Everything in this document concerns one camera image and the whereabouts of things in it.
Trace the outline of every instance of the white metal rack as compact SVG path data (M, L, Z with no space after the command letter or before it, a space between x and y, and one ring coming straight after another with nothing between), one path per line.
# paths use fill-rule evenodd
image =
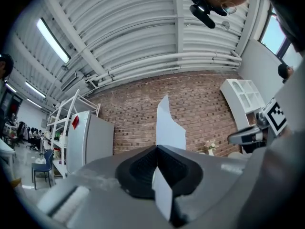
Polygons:
M265 106L261 94L252 81L227 79L220 90L230 106L238 130L249 126L247 114Z
M64 100L61 102L61 105L53 112L50 114L47 127L52 127L52 134L51 134L51 149L54 149L54 145L59 147L61 149L61 159L55 159L53 160L53 164L56 167L56 169L59 171L59 173L62 175L62 178L66 178L67 174L67 166L64 161L64 151L67 148L66 146L66 138L67 138L67 131L69 128L69 122L71 118L71 114L76 114L79 112L87 111L90 110L91 113L95 113L96 116L99 115L100 111L100 106L101 104L93 104L89 100L85 99L84 97L79 95L80 90L77 90L75 95L71 97L68 100ZM66 111L68 112L66 114L65 118L60 119L60 116L63 114L63 112ZM55 133L56 131L60 130L63 128L63 133L62 133L62 140L61 142L54 140Z

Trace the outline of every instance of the brick wall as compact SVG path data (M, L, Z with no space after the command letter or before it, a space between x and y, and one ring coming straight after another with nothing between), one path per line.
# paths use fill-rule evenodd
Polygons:
M214 153L226 156L239 151L228 144L236 131L230 109L219 88L236 73L192 72L169 74L117 86L90 96L101 103L99 117L112 122L114 153L149 146L156 141L157 106L168 94L173 119L186 130L186 148L204 152L204 143L215 139Z

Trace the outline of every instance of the white corrugated ceiling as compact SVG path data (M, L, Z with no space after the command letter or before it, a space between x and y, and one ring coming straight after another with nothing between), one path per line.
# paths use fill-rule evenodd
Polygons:
M243 32L249 1L238 6L237 12L231 16L222 17L212 12L211 17L216 22L216 29L213 30L190 13L191 4L190 0L34 0L17 19L7 41L5 52L15 61L15 70L9 82L22 96L42 104L45 109L51 109L52 104L66 97L60 87L74 71L81 71L84 75L97 73L99 76L102 72L130 65L123 72L129 77L127 81L132 81L135 74L131 70L138 69L138 73L145 73L136 79L149 77L155 73L153 67L145 68L145 71L144 67L177 60L165 58L142 63L143 59L182 52L217 52L232 56L231 50L236 49ZM37 29L36 23L40 17L45 19L70 55L68 72L61 68L63 61ZM228 31L222 30L219 25L224 20L230 23ZM212 58L215 59L212 56L189 56L180 60L205 62ZM228 64L232 60L219 60L222 61L216 64L186 62L185 65L232 66ZM122 79L120 73L109 75L113 79ZM105 76L94 83L99 83L103 89L112 80ZM25 86L25 81L47 98L33 93Z

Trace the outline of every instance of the blue chair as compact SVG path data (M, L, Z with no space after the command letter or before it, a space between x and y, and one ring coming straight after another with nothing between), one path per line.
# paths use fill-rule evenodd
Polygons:
M53 150L49 149L47 152L45 152L44 158L46 159L45 164L32 163L32 182L34 182L35 190L36 190L36 177L35 177L36 171L44 172L44 179L46 180L46 182L47 182L46 173L48 173L49 185L51 187L49 171L52 169Z

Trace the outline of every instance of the refrigerator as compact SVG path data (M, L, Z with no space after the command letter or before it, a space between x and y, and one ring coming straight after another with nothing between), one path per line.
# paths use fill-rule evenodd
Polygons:
M73 120L79 123L74 128ZM72 115L66 152L67 172L71 174L93 160L112 156L114 125L84 111Z

